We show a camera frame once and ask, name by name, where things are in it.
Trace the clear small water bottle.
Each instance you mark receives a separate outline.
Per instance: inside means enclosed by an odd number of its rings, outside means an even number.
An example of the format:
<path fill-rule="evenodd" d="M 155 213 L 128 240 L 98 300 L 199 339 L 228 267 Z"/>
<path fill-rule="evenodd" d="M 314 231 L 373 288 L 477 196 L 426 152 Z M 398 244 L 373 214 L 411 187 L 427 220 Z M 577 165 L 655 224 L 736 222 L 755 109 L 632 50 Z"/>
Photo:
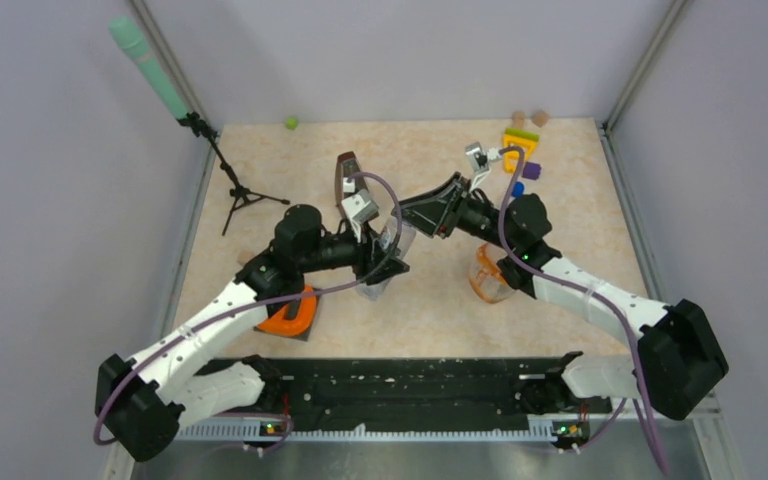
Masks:
<path fill-rule="evenodd" d="M 395 216 L 391 216 L 385 223 L 385 226 L 382 229 L 380 238 L 378 240 L 380 247 L 384 251 L 387 251 L 390 244 L 392 243 L 392 240 L 395 238 L 395 235 L 397 233 L 397 228 L 398 228 L 397 219 Z M 408 250 L 410 249 L 416 237 L 416 234 L 417 234 L 417 231 L 412 226 L 410 226 L 407 223 L 402 224 L 401 236 L 396 242 L 396 245 L 397 245 L 397 250 L 395 252 L 396 259 L 399 259 L 399 260 L 404 259 L 404 257 L 406 256 Z M 355 291 L 360 296 L 366 298 L 367 300 L 375 301 L 383 294 L 383 292 L 386 290 L 386 288 L 388 287 L 391 281 L 392 281 L 392 277 L 385 279 L 382 282 L 374 285 L 360 284 L 355 288 Z"/>

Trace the orange juice bottle yellow cap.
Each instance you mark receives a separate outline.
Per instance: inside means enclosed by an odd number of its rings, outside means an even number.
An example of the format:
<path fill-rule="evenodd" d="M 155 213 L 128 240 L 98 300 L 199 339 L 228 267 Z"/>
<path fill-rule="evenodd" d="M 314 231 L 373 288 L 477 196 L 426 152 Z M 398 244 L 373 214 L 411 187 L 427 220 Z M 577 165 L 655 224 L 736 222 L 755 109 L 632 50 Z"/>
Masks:
<path fill-rule="evenodd" d="M 474 293 L 486 303 L 502 302 L 516 292 L 508 285 L 497 265 L 505 257 L 506 253 L 501 248 L 490 243 L 484 243 L 476 249 L 468 281 Z"/>

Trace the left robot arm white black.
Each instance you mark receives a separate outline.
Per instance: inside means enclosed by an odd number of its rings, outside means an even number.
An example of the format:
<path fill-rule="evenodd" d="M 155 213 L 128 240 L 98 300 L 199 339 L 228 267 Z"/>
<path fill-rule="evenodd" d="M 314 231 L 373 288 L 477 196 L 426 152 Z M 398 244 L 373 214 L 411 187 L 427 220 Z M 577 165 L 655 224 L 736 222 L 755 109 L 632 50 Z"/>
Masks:
<path fill-rule="evenodd" d="M 290 207 L 275 225 L 269 246 L 246 263 L 220 293 L 167 336 L 124 359 L 108 357 L 99 367 L 92 438 L 120 444 L 144 462 L 159 455 L 178 433 L 239 407 L 268 413 L 279 404 L 280 386 L 267 377 L 258 356 L 215 373 L 200 369 L 234 339 L 254 330 L 295 300 L 315 298 L 305 274 L 349 267 L 353 281 L 325 289 L 336 293 L 375 285 L 409 270 L 397 257 L 404 231 L 403 208 L 393 209 L 395 230 L 386 246 L 366 214 L 373 203 L 353 196 L 344 231 L 328 232 L 312 205 Z"/>

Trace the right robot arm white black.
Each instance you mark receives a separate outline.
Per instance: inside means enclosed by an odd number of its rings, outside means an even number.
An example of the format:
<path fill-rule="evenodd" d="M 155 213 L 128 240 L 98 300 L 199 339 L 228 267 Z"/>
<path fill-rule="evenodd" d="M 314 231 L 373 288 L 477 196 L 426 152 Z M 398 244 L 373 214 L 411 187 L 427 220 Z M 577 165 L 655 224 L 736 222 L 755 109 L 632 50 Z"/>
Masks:
<path fill-rule="evenodd" d="M 624 397 L 683 420 L 727 375 L 728 362 L 701 306 L 632 294 L 576 266 L 545 241 L 552 224 L 538 195 L 494 205 L 469 187 L 456 173 L 401 200 L 395 210 L 430 238 L 461 230 L 502 249 L 498 265 L 512 289 L 559 306 L 629 346 L 626 356 L 580 355 L 564 366 L 546 385 L 554 409 L 572 412 L 589 397 Z"/>

